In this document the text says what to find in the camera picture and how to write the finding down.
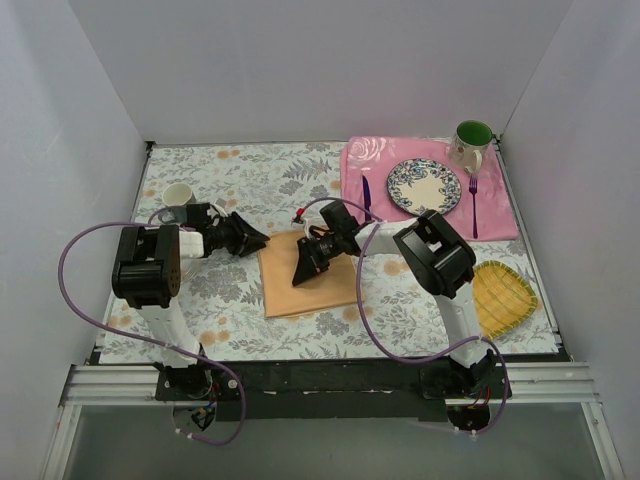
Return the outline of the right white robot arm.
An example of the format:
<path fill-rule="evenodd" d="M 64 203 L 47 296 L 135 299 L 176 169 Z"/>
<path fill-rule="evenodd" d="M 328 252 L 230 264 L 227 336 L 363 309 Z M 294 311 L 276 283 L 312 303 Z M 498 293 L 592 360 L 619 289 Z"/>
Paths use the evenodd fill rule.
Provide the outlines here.
<path fill-rule="evenodd" d="M 298 287 L 329 269 L 342 254 L 358 259 L 356 299 L 361 321 L 374 345 L 386 357 L 418 366 L 449 359 L 451 383 L 464 397 L 489 389 L 490 378 L 501 359 L 491 340 L 483 335 L 473 297 L 476 256 L 469 244 L 435 210 L 400 222 L 386 222 L 372 214 L 360 223 L 347 207 L 352 201 L 329 197 L 320 215 L 326 227 L 306 228 L 297 241 L 298 261 L 292 285 Z M 364 259 L 379 254 L 403 257 L 417 283 L 436 301 L 448 338 L 448 347 L 434 355 L 410 359 L 390 352 L 375 336 L 364 311 L 361 277 Z"/>

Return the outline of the orange satin napkin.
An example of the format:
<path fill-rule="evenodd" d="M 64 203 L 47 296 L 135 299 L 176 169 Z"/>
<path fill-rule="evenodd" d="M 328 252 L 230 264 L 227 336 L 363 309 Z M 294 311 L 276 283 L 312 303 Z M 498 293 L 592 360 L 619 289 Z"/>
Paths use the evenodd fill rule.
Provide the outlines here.
<path fill-rule="evenodd" d="M 356 302 L 356 270 L 348 255 L 332 259 L 326 272 L 293 285 L 297 240 L 301 237 L 299 230 L 277 232 L 258 252 L 267 318 L 297 316 Z"/>

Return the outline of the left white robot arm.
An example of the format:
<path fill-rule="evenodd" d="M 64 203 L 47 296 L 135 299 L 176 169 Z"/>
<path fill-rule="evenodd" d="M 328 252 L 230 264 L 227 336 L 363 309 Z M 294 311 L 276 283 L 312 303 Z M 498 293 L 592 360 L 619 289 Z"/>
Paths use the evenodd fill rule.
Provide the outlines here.
<path fill-rule="evenodd" d="M 184 206 L 176 225 L 122 229 L 112 273 L 113 292 L 142 317 L 151 338 L 167 348 L 160 370 L 168 385 L 188 398 L 205 398 L 212 390 L 213 377 L 198 359 L 201 343 L 189 330 L 179 305 L 181 261 L 204 259 L 218 249 L 245 257 L 268 242 L 267 235 L 239 214 L 225 214 L 210 203 Z"/>

